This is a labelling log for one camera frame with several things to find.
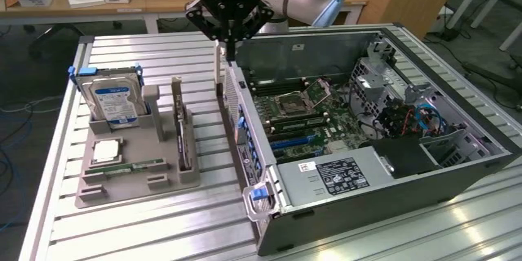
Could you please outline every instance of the ventilation grille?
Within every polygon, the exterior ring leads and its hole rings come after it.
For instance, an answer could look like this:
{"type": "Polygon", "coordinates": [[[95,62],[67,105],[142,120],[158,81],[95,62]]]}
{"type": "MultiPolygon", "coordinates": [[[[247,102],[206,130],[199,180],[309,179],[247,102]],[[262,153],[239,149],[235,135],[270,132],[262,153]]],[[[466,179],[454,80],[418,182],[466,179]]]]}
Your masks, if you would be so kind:
{"type": "Polygon", "coordinates": [[[231,68],[227,67],[226,69],[226,84],[224,84],[224,91],[226,91],[226,107],[228,109],[228,114],[232,118],[232,125],[236,125],[238,123],[238,93],[236,88],[234,87],[234,80],[230,76],[230,70],[231,68]]]}

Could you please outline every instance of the blue hard drive label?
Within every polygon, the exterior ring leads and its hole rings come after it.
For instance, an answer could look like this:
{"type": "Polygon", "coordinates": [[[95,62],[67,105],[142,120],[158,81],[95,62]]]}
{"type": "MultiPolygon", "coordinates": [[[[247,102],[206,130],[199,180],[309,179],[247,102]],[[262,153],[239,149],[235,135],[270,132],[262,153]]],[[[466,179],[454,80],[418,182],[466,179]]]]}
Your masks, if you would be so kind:
{"type": "Polygon", "coordinates": [[[95,90],[96,94],[110,94],[110,93],[123,93],[128,92],[130,88],[127,87],[116,87],[116,88],[106,88],[106,89],[98,89],[95,90]]]}
{"type": "Polygon", "coordinates": [[[319,175],[331,195],[343,194],[370,186],[354,158],[317,164],[319,175]]]}
{"type": "Polygon", "coordinates": [[[96,89],[95,95],[110,123],[126,124],[136,121],[138,113],[130,101],[131,89],[128,87],[96,89]]]}

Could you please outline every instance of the side panel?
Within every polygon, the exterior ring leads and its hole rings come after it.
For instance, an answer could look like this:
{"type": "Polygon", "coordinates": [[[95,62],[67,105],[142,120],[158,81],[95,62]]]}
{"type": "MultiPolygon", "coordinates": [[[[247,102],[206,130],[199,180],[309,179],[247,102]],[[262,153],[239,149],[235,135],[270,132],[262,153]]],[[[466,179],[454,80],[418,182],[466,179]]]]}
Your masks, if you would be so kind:
{"type": "MultiPolygon", "coordinates": [[[[507,156],[501,165],[513,161],[507,156]]],[[[361,194],[309,210],[288,213],[268,224],[259,255],[274,254],[311,241],[382,221],[455,197],[495,165],[481,163],[401,185],[361,194]]]]}

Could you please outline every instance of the blue pcie slot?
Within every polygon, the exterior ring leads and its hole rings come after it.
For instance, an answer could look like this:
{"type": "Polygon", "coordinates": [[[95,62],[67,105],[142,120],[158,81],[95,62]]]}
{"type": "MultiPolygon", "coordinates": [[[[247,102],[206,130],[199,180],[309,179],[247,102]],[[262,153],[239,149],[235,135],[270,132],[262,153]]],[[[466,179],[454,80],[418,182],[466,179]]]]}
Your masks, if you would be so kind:
{"type": "Polygon", "coordinates": [[[282,149],[282,148],[287,148],[287,147],[292,147],[292,146],[298,146],[298,145],[305,145],[305,144],[309,144],[311,142],[314,137],[315,137],[315,135],[310,135],[310,136],[306,136],[303,138],[287,140],[287,141],[283,141],[283,142],[274,142],[274,143],[270,144],[270,147],[271,147],[272,150],[278,150],[278,149],[282,149]]]}

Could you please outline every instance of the hard drive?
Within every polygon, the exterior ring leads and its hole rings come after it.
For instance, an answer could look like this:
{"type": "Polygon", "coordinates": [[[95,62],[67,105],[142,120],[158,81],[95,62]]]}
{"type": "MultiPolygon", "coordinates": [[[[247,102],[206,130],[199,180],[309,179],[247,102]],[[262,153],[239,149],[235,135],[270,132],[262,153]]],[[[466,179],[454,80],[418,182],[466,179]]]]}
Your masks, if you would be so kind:
{"type": "Polygon", "coordinates": [[[107,120],[112,129],[138,125],[148,113],[142,98],[142,68],[82,68],[72,77],[90,106],[94,120],[107,120]]]}

